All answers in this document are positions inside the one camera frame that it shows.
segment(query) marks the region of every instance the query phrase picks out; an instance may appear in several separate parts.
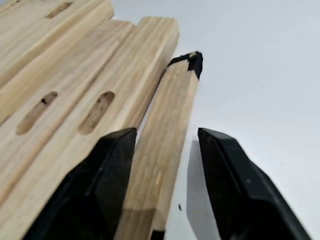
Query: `wood grain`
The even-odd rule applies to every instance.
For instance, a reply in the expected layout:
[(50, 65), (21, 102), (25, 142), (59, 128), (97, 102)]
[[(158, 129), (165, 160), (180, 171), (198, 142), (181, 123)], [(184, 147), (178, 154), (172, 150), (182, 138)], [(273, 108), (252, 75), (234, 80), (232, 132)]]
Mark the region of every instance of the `wood grain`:
[(0, 204), (133, 29), (105, 20), (90, 31), (0, 127)]
[(112, 15), (113, 8), (110, 2), (103, 1), (2, 87), (0, 89), (0, 123), (9, 119), (35, 90), (47, 82), (48, 75), (54, 66), (75, 48), (89, 31)]
[(171, 65), (135, 148), (115, 240), (147, 240), (164, 231), (198, 85), (188, 61)]
[[(173, 18), (144, 17), (139, 22), (0, 207), (0, 239), (15, 240), (24, 234), (66, 173), (99, 138), (138, 127), (178, 38)], [(105, 114), (90, 133), (79, 133), (84, 119), (107, 92), (114, 98)]]
[[(0, 14), (0, 88), (101, 3), (109, 0), (21, 0)], [(62, 10), (66, 3), (70, 5)], [(52, 18), (52, 12), (59, 12)]]

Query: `black tape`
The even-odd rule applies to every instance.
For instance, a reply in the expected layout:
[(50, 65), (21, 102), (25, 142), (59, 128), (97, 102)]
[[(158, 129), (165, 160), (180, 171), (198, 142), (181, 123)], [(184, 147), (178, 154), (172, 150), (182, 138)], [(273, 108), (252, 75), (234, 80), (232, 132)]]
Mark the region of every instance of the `black tape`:
[(196, 77), (199, 79), (202, 72), (202, 63), (204, 61), (202, 53), (199, 51), (194, 51), (186, 55), (175, 57), (170, 61), (170, 63), (168, 64), (168, 67), (172, 64), (175, 64), (184, 60), (188, 60), (189, 62), (188, 71), (194, 70)]
[(153, 230), (150, 240), (164, 240), (165, 232)]

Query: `oval slot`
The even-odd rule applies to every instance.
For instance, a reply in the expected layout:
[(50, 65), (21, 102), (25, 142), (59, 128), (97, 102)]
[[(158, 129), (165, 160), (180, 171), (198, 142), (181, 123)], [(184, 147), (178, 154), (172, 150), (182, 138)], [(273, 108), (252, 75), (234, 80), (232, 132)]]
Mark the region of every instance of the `oval slot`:
[(88, 135), (89, 133), (92, 133), (100, 119), (107, 111), (107, 108), (113, 101), (114, 97), (115, 94), (111, 91), (107, 91), (100, 95), (79, 127), (79, 133), (81, 135)]
[(52, 91), (49, 94), (45, 95), (32, 109), (28, 112), (27, 115), (22, 119), (19, 125), (16, 128), (17, 135), (26, 134), (38, 118), (44, 113), (48, 106), (55, 100), (58, 96), (56, 91)]
[(50, 12), (46, 18), (47, 19), (53, 19), (55, 16), (57, 16), (59, 13), (63, 12), (64, 10), (66, 10), (68, 7), (70, 7), (71, 4), (73, 4), (73, 1), (69, 1), (69, 2), (64, 2), (62, 4), (60, 4), (59, 6), (57, 6), (52, 12)]

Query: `white surface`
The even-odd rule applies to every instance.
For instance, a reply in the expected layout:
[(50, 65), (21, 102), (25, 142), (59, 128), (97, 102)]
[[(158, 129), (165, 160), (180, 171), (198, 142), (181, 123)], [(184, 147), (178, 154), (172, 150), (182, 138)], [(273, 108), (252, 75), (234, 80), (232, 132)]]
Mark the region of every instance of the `white surface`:
[[(191, 228), (187, 219), (187, 195), (198, 198), (191, 212), (202, 220), (202, 228), (213, 221), (198, 127), (235, 137), (271, 177), (309, 235), (320, 239), (320, 1), (112, 2), (116, 19), (138, 23), (142, 16), (176, 18), (180, 40), (175, 56), (199, 50), (204, 57), (166, 239), (196, 239), (199, 226)], [(189, 159), (194, 162), (188, 170)], [(209, 227), (201, 240), (215, 237), (216, 229)]]

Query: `black plastic tip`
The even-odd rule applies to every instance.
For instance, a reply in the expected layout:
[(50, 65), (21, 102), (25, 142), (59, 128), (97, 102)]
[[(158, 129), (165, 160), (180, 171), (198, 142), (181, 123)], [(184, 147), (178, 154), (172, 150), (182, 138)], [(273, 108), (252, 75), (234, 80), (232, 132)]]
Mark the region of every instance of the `black plastic tip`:
[(194, 51), (186, 55), (175, 57), (169, 62), (168, 67), (172, 64), (175, 64), (184, 60), (188, 60), (189, 62), (188, 71), (194, 70), (194, 73), (199, 80), (202, 72), (202, 63), (204, 61), (202, 53), (199, 51)]
[(199, 128), (205, 184), (222, 240), (310, 240), (271, 179), (237, 140)]
[(23, 240), (112, 240), (122, 213), (137, 131), (102, 137), (55, 190)]

